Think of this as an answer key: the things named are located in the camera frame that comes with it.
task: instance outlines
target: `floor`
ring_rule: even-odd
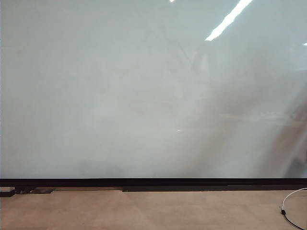
[[[291,230],[290,191],[62,191],[1,199],[2,230]],[[287,200],[307,227],[307,191]]]

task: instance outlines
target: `black cable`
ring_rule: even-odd
[[[298,229],[306,230],[306,229],[301,228],[300,226],[297,226],[296,224],[292,223],[291,220],[289,220],[289,219],[287,218],[287,216],[286,216],[286,211],[283,210],[283,209],[282,209],[282,214],[283,214],[284,218],[285,218],[290,224],[292,224],[293,226],[297,227]]]

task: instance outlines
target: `whiteboard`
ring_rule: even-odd
[[[2,0],[2,178],[306,178],[307,1]]]

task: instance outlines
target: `cord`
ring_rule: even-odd
[[[283,214],[284,218],[285,218],[290,224],[292,224],[293,226],[297,227],[298,229],[306,230],[306,229],[304,229],[304,228],[301,228],[300,226],[297,226],[297,225],[294,224],[291,220],[289,220],[289,219],[287,218],[287,216],[286,216],[286,211],[285,211],[284,208],[283,208],[286,199],[287,199],[290,195],[292,195],[293,193],[296,193],[296,192],[301,191],[301,190],[307,190],[307,188],[298,189],[298,190],[296,190],[296,191],[290,193],[289,195],[287,195],[287,196],[285,197],[285,199],[283,200],[283,203],[282,203],[282,207],[281,207],[281,210],[282,210],[282,211],[281,211],[281,213]]]

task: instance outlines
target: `black frame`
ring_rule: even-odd
[[[307,178],[88,178],[88,179],[0,179],[1,187],[125,187],[125,186],[307,186]]]

